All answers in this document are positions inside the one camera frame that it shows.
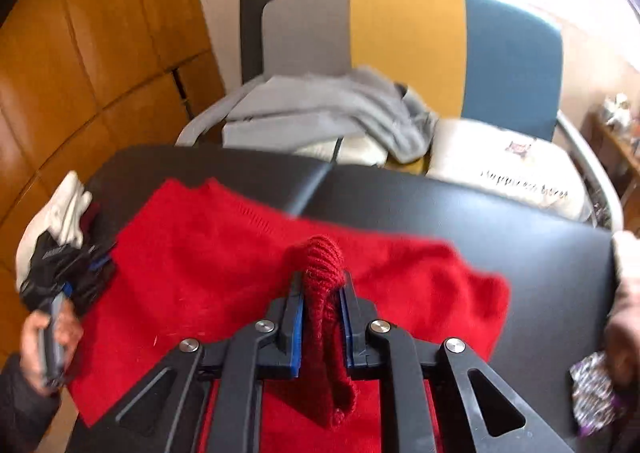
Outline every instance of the silver screw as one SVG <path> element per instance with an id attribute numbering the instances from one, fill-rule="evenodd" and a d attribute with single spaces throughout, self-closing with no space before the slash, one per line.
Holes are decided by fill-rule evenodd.
<path id="1" fill-rule="evenodd" d="M 178 345 L 180 352 L 195 352 L 200 348 L 200 342 L 196 338 L 187 338 L 180 341 Z"/>
<path id="2" fill-rule="evenodd" d="M 260 321 L 255 322 L 255 329 L 263 334 L 272 332 L 274 328 L 276 328 L 276 325 L 273 321 L 268 319 L 261 319 Z"/>
<path id="3" fill-rule="evenodd" d="M 391 325 L 388 321 L 383 319 L 374 319 L 369 323 L 369 328 L 376 334 L 385 334 L 391 330 Z"/>
<path id="4" fill-rule="evenodd" d="M 462 339 L 458 338 L 447 339 L 447 341 L 444 343 L 444 346 L 446 346 L 449 352 L 453 352 L 454 354 L 460 354 L 461 352 L 464 352 L 466 347 L 465 342 Z"/>

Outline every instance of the tri-color backrest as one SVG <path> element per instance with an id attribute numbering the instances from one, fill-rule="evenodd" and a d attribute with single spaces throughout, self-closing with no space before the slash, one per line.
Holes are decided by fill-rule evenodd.
<path id="1" fill-rule="evenodd" d="M 553 135 L 560 32 L 500 0 L 274 0 L 262 41 L 267 75 L 340 75 L 367 64 L 443 117 Z"/>

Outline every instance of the person's arm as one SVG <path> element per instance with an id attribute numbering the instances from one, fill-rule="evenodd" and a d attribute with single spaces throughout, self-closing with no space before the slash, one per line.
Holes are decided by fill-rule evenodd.
<path id="1" fill-rule="evenodd" d="M 34 451 L 60 407 L 57 391 L 44 388 L 38 354 L 38 331 L 49 324 L 49 316 L 35 311 L 25 320 L 20 355 L 9 357 L 0 374 L 0 451 Z M 74 356 L 82 328 L 68 301 L 54 327 L 54 339 L 65 346 L 68 366 Z"/>

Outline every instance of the dark sleeve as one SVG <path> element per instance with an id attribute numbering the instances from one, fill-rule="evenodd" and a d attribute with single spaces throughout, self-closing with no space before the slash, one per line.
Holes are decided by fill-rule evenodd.
<path id="1" fill-rule="evenodd" d="M 60 396 L 36 393 L 22 375 L 20 356 L 10 356 L 0 374 L 0 451 L 34 451 L 59 406 Z"/>

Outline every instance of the hand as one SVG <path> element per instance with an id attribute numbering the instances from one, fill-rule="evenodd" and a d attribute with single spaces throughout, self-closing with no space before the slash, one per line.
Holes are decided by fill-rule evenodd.
<path id="1" fill-rule="evenodd" d="M 39 310 L 32 312 L 24 321 L 20 337 L 20 368 L 22 374 L 33 389 L 40 395 L 47 397 L 56 390 L 43 386 L 44 369 L 40 364 L 38 352 L 38 331 L 49 325 L 50 316 Z M 76 353 L 78 343 L 82 338 L 82 327 L 74 314 L 74 306 L 64 300 L 58 320 L 54 323 L 53 337 L 65 347 L 65 369 L 71 364 Z"/>

